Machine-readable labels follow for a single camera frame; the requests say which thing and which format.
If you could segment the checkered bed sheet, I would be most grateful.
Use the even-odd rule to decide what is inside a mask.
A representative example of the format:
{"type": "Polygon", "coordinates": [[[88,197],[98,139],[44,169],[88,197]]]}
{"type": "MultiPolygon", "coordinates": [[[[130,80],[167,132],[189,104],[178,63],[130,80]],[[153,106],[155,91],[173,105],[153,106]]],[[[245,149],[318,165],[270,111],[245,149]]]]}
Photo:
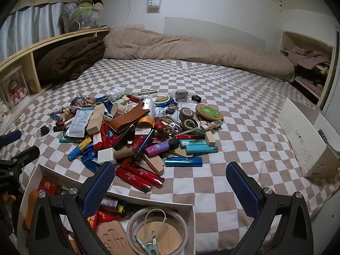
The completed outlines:
{"type": "Polygon", "coordinates": [[[292,85],[215,65],[163,60],[103,59],[77,80],[46,91],[13,124],[21,139],[4,147],[9,159],[30,146],[40,149],[37,163],[61,175],[84,181],[91,175],[79,159],[69,161],[70,143],[60,134],[38,140],[37,131],[50,123],[48,114],[71,102],[77,94],[102,97],[120,87],[130,93],[157,89],[161,93],[188,90],[221,111],[224,123],[215,133],[218,151],[202,157],[202,167],[168,167],[165,184],[144,194],[116,178],[111,191],[126,196],[192,204],[196,216],[197,253],[233,248],[251,223],[225,178],[226,165],[235,161],[263,187],[291,195],[301,192],[310,215],[316,215],[339,191],[339,179],[307,180],[278,117],[287,98],[307,103],[292,85]]]}

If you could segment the beige duvet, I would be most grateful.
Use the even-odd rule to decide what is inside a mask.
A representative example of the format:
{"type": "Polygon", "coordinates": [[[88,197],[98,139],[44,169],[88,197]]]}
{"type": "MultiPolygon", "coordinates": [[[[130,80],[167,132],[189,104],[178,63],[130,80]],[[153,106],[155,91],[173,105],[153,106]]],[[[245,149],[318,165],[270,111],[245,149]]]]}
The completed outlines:
{"type": "Polygon", "coordinates": [[[291,81],[294,66],[283,54],[194,36],[148,31],[142,25],[112,27],[104,38],[106,59],[175,59],[238,68],[291,81]]]}

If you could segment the grey curtain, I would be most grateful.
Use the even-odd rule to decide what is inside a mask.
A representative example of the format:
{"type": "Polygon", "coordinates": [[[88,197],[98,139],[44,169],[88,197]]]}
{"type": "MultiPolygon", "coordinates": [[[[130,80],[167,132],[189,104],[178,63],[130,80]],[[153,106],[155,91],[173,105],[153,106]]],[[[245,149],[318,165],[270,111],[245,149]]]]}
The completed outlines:
{"type": "Polygon", "coordinates": [[[1,61],[34,43],[63,33],[64,3],[18,10],[1,27],[1,61]]]}

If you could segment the red lighter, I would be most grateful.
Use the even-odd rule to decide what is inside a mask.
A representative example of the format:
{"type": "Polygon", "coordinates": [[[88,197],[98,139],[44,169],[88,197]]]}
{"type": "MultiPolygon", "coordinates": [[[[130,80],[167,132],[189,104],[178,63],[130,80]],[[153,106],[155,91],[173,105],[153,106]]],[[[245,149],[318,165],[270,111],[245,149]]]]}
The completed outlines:
{"type": "Polygon", "coordinates": [[[142,179],[136,174],[131,173],[130,171],[126,170],[121,166],[115,170],[115,175],[118,176],[125,183],[130,184],[131,186],[133,186],[134,188],[143,193],[148,193],[152,189],[151,183],[142,179]]]}

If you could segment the dark washi tape roll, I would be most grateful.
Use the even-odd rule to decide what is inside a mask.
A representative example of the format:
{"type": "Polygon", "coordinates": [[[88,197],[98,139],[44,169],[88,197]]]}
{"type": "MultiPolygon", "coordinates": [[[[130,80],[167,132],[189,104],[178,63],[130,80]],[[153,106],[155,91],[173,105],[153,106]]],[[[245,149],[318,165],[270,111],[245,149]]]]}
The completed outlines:
{"type": "Polygon", "coordinates": [[[179,112],[179,119],[181,121],[187,120],[187,119],[193,119],[194,118],[194,112],[190,108],[181,108],[179,112]]]}

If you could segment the brown folded blanket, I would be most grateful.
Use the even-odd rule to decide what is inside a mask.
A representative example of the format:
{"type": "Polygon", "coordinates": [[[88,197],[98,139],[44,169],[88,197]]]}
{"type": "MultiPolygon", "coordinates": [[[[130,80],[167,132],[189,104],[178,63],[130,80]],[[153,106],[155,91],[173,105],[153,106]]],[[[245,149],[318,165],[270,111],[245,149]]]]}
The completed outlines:
{"type": "Polygon", "coordinates": [[[104,41],[98,37],[83,37],[53,48],[36,66],[41,86],[76,80],[84,71],[103,58],[104,41]]]}

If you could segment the white sorting box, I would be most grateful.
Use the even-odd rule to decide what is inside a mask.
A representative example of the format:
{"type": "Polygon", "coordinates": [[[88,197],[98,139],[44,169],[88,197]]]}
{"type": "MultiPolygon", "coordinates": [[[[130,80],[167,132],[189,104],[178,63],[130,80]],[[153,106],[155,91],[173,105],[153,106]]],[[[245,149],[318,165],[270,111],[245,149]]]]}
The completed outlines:
{"type": "MultiPolygon", "coordinates": [[[[85,181],[77,181],[40,164],[34,168],[31,178],[28,181],[28,185],[25,188],[18,215],[17,246],[21,254],[29,253],[27,245],[29,233],[23,228],[23,223],[27,216],[29,194],[34,189],[38,188],[40,181],[44,176],[51,179],[58,185],[65,186],[67,188],[80,188],[82,183],[85,181]]],[[[131,229],[133,235],[135,235],[145,223],[156,220],[161,221],[164,217],[167,217],[166,221],[178,230],[186,243],[183,246],[179,246],[179,254],[195,254],[195,212],[193,205],[166,203],[162,201],[142,199],[139,197],[125,196],[110,191],[107,192],[107,196],[112,199],[126,201],[133,207],[140,205],[146,210],[145,213],[137,214],[137,216],[133,219],[132,224],[126,223],[123,226],[126,229],[131,229]]]]}

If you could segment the light blue lighter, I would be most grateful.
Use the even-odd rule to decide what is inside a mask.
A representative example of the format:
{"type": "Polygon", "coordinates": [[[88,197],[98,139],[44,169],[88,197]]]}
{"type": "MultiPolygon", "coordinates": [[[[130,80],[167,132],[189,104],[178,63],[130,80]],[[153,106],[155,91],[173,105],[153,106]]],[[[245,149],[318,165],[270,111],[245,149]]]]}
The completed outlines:
{"type": "Polygon", "coordinates": [[[185,147],[187,154],[215,153],[218,152],[218,146],[209,145],[192,145],[185,147]]]}

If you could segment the white shoe box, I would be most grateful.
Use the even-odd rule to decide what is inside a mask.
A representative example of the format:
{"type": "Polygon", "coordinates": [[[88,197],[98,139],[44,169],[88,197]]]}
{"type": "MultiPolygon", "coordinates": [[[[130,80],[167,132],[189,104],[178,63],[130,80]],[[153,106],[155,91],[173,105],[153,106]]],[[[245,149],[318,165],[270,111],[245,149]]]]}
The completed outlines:
{"type": "Polygon", "coordinates": [[[287,98],[279,124],[305,178],[339,175],[339,135],[321,113],[287,98]]]}

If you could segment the white tape roll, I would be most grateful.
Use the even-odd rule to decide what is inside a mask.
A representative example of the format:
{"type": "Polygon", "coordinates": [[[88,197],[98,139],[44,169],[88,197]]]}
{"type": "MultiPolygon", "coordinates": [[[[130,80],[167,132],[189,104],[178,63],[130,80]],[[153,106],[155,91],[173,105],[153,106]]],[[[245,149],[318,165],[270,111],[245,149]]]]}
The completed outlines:
{"type": "Polygon", "coordinates": [[[161,254],[183,254],[188,242],[188,226],[176,211],[165,207],[146,207],[133,214],[127,224],[127,241],[136,254],[146,252],[136,242],[136,235],[142,242],[152,241],[155,231],[161,254]]]}

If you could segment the wall closet shelf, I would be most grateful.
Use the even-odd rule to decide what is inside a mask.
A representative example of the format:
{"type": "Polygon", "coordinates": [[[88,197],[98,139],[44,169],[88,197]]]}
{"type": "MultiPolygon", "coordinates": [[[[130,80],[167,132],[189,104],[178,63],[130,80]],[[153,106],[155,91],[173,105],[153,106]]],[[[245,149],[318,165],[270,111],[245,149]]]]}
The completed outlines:
{"type": "Polygon", "coordinates": [[[335,43],[299,33],[285,31],[282,34],[281,53],[294,65],[294,81],[298,90],[323,109],[331,92],[338,63],[339,30],[335,30],[335,43]]]}

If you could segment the green clothes peg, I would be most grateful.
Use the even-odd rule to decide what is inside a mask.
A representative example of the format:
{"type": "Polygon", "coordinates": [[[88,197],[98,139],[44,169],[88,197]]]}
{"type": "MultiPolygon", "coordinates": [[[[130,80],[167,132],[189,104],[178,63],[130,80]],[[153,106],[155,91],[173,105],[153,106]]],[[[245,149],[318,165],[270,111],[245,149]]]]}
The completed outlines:
{"type": "Polygon", "coordinates": [[[136,242],[148,255],[160,255],[159,247],[155,231],[152,231],[152,241],[144,243],[136,235],[134,236],[136,242]]]}

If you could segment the metallic blue lighter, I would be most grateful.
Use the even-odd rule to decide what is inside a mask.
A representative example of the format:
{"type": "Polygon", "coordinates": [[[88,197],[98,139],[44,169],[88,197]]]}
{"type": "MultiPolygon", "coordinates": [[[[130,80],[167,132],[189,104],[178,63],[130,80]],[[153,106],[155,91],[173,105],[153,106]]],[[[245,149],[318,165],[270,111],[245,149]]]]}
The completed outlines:
{"type": "Polygon", "coordinates": [[[166,167],[202,167],[201,157],[172,157],[164,160],[166,167]]]}

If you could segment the white square box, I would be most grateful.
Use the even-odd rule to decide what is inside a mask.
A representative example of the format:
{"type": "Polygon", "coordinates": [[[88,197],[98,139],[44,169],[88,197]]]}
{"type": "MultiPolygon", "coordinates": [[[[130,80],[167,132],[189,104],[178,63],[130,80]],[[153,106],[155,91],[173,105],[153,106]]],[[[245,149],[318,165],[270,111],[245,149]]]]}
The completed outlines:
{"type": "Polygon", "coordinates": [[[112,147],[107,148],[107,149],[103,149],[103,150],[99,150],[98,153],[97,153],[97,163],[99,165],[102,165],[105,162],[110,162],[110,163],[115,164],[116,160],[113,156],[114,152],[115,152],[115,150],[112,147]]]}

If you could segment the orange tape roll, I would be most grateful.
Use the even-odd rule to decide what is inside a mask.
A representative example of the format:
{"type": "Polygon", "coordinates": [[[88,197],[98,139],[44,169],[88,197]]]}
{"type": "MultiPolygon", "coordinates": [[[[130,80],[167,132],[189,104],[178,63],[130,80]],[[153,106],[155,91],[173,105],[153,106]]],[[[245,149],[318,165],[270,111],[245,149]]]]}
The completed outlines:
{"type": "Polygon", "coordinates": [[[137,127],[138,128],[153,128],[154,119],[150,118],[149,116],[145,116],[137,122],[137,127]]]}

